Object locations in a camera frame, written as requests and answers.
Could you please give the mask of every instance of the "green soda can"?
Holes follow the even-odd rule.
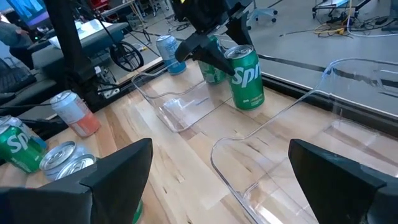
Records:
[[[229,77],[235,106],[241,110],[252,110],[264,102],[259,58],[254,47],[240,45],[227,50],[224,56],[229,60],[235,74]]]
[[[210,40],[217,42],[218,50],[220,50],[220,52],[223,52],[220,42],[217,39],[217,37],[212,35],[210,37]],[[226,77],[225,72],[221,71],[220,69],[218,69],[212,65],[207,64],[206,62],[198,61],[198,64],[199,64],[201,74],[203,75],[203,78],[205,79],[205,81],[207,83],[219,84],[222,81],[224,81],[224,79]]]
[[[132,224],[138,223],[139,219],[141,218],[142,211],[144,207],[142,206],[142,200],[139,201],[137,211],[134,214],[134,219],[132,220]]]
[[[39,169],[43,159],[41,146],[23,130],[9,124],[0,126],[0,157],[26,173]]]

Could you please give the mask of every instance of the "aluminum can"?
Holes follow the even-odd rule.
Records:
[[[87,154],[91,152],[84,144],[67,141],[54,147],[44,156],[40,169],[49,181],[53,181],[70,161]]]
[[[132,224],[138,223],[139,219],[140,219],[141,216],[142,216],[142,212],[143,212],[143,211],[144,211],[144,206],[143,206],[143,202],[142,202],[142,199],[141,199],[141,200],[139,201],[137,210],[136,210],[136,212],[135,212],[135,214],[134,214],[134,218],[133,218],[133,220],[132,220]]]
[[[262,86],[259,58],[251,45],[239,45],[227,50],[235,74],[229,77],[235,106],[241,110],[252,110],[262,105],[265,99]]]
[[[0,126],[0,157],[30,174],[39,169],[43,159],[41,146],[18,127]]]
[[[7,115],[0,117],[0,125],[2,124],[9,124],[14,127],[20,128],[28,137],[33,139],[37,144],[41,146],[39,152],[44,152],[48,147],[47,143],[40,138],[33,130],[31,130],[26,124],[24,124],[19,118],[15,118],[13,116]]]
[[[80,137],[96,132],[101,123],[81,98],[70,90],[57,94],[50,100],[52,109]]]
[[[97,161],[97,158],[91,154],[86,154],[84,156],[80,156],[75,158],[66,164],[62,170],[58,173],[56,180],[64,178],[70,174],[76,173],[79,170],[82,170],[88,166],[93,165]]]
[[[156,40],[156,47],[171,75],[178,75],[185,71],[187,68],[185,62],[180,63],[175,58],[175,51],[178,48],[175,37],[172,35],[162,35],[158,37]]]
[[[218,50],[223,53],[223,49],[221,48],[220,42],[217,39],[216,36],[212,35],[210,37],[211,41],[215,41],[218,46]],[[225,80],[226,74],[225,72],[221,71],[220,69],[207,64],[206,62],[198,61],[199,68],[201,71],[201,74],[203,75],[203,78],[205,81],[209,84],[219,84],[222,81]]]

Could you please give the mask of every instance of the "wooden tabletop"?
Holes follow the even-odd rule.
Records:
[[[188,69],[200,75],[196,62],[189,62]],[[237,110],[232,99],[229,99],[191,128],[173,133],[161,122],[142,95],[133,91],[96,113],[102,127],[94,135],[80,139],[71,129],[66,129],[50,138],[48,143],[54,147],[64,141],[83,141],[95,156],[104,157],[141,138],[152,138],[154,156],[142,196],[144,216],[141,223],[250,223],[229,188],[216,174],[210,163],[210,154],[220,138],[246,136],[294,102],[293,98],[272,90],[265,89],[265,94],[265,103],[256,110]],[[307,114],[308,119],[319,120],[321,125],[326,118],[326,113],[321,110],[297,108],[297,112]],[[242,173],[247,173],[252,168],[242,166]],[[0,167],[1,186],[40,187],[46,183],[42,172],[28,176],[10,164]],[[285,190],[300,191],[292,189],[297,186],[289,182],[278,182],[280,186],[284,183]],[[282,223],[301,223],[295,222],[292,217],[286,218],[286,211],[289,210],[294,215],[294,209],[289,206],[282,208],[281,205],[275,201],[267,202],[269,211]],[[310,208],[306,208],[306,211],[311,213]]]

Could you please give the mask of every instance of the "black pole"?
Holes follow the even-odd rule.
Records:
[[[67,81],[83,83],[95,75],[91,60],[84,54],[75,27],[69,0],[44,0],[63,52]]]

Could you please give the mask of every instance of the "clear acrylic tray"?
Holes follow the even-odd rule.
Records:
[[[318,223],[290,165],[293,138],[398,176],[398,141],[385,133],[398,135],[398,88],[386,80],[398,83],[397,63],[335,61],[317,87],[259,129],[214,145],[213,167],[255,223]]]
[[[207,84],[198,63],[186,63],[187,69],[178,75],[171,75],[164,67],[132,78],[134,86],[173,132],[188,129],[231,98],[226,79],[219,84]]]

